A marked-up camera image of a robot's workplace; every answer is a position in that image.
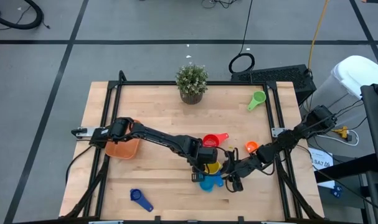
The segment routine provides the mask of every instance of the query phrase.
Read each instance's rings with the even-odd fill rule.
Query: white container
[[[328,79],[313,93],[311,107],[324,105],[332,113],[337,113],[361,99],[361,86],[373,83],[378,84],[378,64],[361,56],[350,56],[339,62],[331,70]],[[303,108],[306,111],[310,100],[311,97],[308,97],[304,102]],[[342,116],[338,115],[337,126],[354,121],[360,122],[365,116],[363,106],[355,107]]]

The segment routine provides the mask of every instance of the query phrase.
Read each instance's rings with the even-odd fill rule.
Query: plant pot
[[[182,101],[189,104],[189,105],[194,105],[194,104],[200,102],[201,99],[202,99],[202,93],[187,94],[187,93],[182,93],[182,91],[180,91],[180,93],[181,93]]]

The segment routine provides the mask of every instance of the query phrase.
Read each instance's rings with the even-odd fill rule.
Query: red measuring cup
[[[222,134],[207,134],[202,139],[202,144],[205,147],[219,146],[228,137],[229,137],[229,135],[227,133],[222,133]]]

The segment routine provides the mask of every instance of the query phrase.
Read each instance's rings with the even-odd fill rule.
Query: wooden table
[[[300,121],[292,83],[280,82],[278,93],[286,128]],[[98,126],[102,116],[107,82],[93,82],[90,88],[82,126]],[[239,148],[240,158],[248,156],[243,147],[250,140],[271,142],[265,104],[247,111],[252,93],[260,86],[209,86],[202,101],[185,105],[176,86],[123,86],[118,116],[129,116],[145,126],[169,134],[188,134],[202,138],[208,133],[228,133],[221,145]],[[270,91],[275,125],[278,126],[273,93]],[[109,110],[107,124],[110,123]],[[300,145],[307,148],[306,141]],[[88,142],[78,142],[74,157],[86,149]],[[94,149],[79,158],[71,168],[60,215],[68,213],[88,187]],[[298,190],[314,210],[323,216],[318,188],[309,154],[296,147],[291,153]],[[101,219],[104,220],[284,220],[277,174],[267,176],[254,171],[242,179],[244,191],[229,193],[225,187],[207,193],[191,182],[191,167],[184,158],[168,148],[141,141],[132,160],[111,158]],[[130,189],[138,188],[153,204],[147,212],[130,201]],[[287,188],[291,216],[295,216],[291,192]],[[92,199],[94,214],[97,192]]]

